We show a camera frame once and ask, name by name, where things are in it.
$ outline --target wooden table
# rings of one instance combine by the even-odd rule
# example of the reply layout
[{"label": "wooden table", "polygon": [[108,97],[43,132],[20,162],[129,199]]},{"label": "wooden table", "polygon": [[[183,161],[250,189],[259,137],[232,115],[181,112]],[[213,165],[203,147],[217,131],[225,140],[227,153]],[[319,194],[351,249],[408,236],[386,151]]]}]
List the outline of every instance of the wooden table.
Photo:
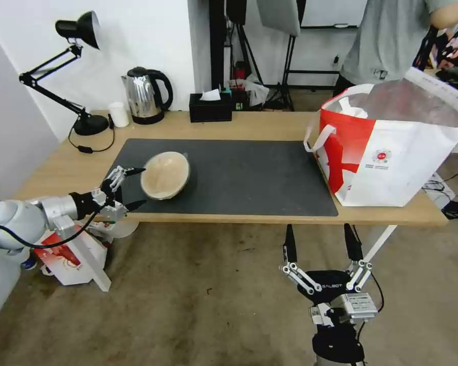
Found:
[{"label": "wooden table", "polygon": [[[154,125],[131,123],[128,127],[116,129],[114,145],[104,152],[83,154],[65,140],[33,173],[15,195],[15,199],[26,200],[90,191],[101,183],[124,142],[129,138],[300,141],[308,124],[318,120],[319,114],[313,112],[234,112],[231,122],[192,124],[187,112],[170,112],[163,121]],[[108,130],[96,136],[73,136],[72,139],[76,144],[101,149],[109,145],[111,134]],[[133,212],[127,219],[148,222],[412,226],[441,226],[447,223],[442,213],[422,192],[405,207],[343,207],[336,199],[334,203],[338,211],[335,217]]]}]

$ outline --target shopping bag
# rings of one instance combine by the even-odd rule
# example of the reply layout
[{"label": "shopping bag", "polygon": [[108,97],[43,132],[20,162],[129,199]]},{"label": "shopping bag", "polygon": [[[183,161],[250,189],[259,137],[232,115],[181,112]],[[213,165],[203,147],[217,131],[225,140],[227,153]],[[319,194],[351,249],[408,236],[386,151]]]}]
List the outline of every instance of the shopping bag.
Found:
[{"label": "shopping bag", "polygon": [[411,68],[324,103],[310,147],[343,206],[404,206],[458,143],[458,91]]}]

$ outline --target robotic hand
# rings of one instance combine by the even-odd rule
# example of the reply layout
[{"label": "robotic hand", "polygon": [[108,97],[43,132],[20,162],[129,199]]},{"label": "robotic hand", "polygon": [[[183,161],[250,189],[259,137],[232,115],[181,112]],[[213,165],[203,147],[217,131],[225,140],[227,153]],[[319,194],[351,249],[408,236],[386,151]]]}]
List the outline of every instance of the robotic hand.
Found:
[{"label": "robotic hand", "polygon": [[[143,172],[143,168],[115,168],[99,188],[91,192],[70,193],[63,197],[37,198],[30,201],[7,200],[0,202],[0,249],[8,255],[17,255],[24,247],[52,248],[77,238],[97,214],[117,221],[128,211],[139,208],[145,200],[123,205],[120,187],[126,177]],[[73,220],[91,215],[79,230]],[[64,240],[48,246],[37,245],[46,230],[56,231]]]},{"label": "robotic hand", "polygon": [[363,262],[361,243],[351,226],[345,225],[345,239],[351,265],[346,271],[317,270],[304,272],[297,266],[297,249],[291,225],[283,244],[287,262],[282,272],[297,285],[297,290],[313,302],[310,308],[317,333],[312,348],[317,366],[363,365],[364,351],[355,325],[368,321],[378,310],[368,293],[360,293],[371,275],[371,264]]}]

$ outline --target bowl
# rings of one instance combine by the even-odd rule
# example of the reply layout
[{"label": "bowl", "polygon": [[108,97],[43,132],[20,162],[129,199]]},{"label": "bowl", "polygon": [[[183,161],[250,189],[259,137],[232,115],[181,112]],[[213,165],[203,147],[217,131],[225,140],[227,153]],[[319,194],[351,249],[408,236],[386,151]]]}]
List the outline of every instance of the bowl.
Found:
[{"label": "bowl", "polygon": [[144,165],[141,187],[146,195],[155,200],[176,196],[186,185],[190,176],[187,158],[176,151],[162,152]]}]

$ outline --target desk lamp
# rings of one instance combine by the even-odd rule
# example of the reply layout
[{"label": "desk lamp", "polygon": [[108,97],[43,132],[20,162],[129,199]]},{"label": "desk lamp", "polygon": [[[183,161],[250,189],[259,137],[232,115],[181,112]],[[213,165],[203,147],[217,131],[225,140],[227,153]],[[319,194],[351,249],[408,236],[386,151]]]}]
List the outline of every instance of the desk lamp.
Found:
[{"label": "desk lamp", "polygon": [[[91,115],[87,113],[86,108],[76,103],[63,99],[49,90],[39,85],[39,81],[46,76],[51,75],[53,72],[61,69],[62,67],[70,64],[76,59],[81,57],[82,46],[78,44],[78,39],[83,40],[86,44],[100,49],[99,47],[99,29],[97,15],[93,11],[84,13],[77,21],[71,20],[58,20],[56,22],[56,32],[68,40],[70,47],[60,54],[54,56],[48,61],[40,64],[36,68],[20,74],[19,80],[22,84],[37,90],[39,93],[53,99],[55,102],[68,108],[78,115],[76,122],[73,126],[76,134],[81,136],[90,136],[98,134],[108,128],[108,121],[105,117],[99,115]],[[73,54],[73,57],[62,64],[48,68],[45,67],[58,58],[66,55]]]}]

